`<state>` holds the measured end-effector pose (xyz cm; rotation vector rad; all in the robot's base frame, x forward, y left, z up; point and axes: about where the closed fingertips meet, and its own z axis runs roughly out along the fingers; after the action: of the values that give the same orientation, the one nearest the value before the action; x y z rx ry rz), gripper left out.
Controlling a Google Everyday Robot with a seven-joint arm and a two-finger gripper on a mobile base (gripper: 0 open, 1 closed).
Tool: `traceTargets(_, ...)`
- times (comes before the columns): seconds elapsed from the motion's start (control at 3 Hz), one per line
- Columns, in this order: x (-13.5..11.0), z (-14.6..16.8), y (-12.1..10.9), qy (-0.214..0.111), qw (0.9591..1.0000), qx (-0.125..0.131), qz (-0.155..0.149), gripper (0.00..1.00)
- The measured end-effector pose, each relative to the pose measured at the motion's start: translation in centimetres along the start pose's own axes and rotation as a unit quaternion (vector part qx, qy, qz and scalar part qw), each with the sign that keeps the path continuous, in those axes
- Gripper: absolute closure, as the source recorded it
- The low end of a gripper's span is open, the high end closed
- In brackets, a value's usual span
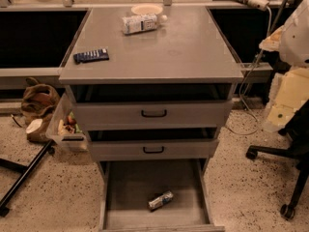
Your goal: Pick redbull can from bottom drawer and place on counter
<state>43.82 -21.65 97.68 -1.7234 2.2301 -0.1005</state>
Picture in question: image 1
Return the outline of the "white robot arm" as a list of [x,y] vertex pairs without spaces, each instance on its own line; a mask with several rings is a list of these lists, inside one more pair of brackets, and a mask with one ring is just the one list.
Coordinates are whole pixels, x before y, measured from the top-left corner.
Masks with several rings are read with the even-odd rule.
[[291,68],[271,82],[265,131],[283,129],[309,100],[309,0],[302,0],[284,25],[262,40],[259,48],[277,51]]

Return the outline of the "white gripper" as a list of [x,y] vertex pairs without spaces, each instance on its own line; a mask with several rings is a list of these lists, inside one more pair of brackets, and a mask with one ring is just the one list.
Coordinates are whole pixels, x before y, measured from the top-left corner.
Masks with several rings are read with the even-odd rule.
[[283,129],[295,113],[309,100],[309,70],[292,68],[272,79],[263,129],[276,132]]

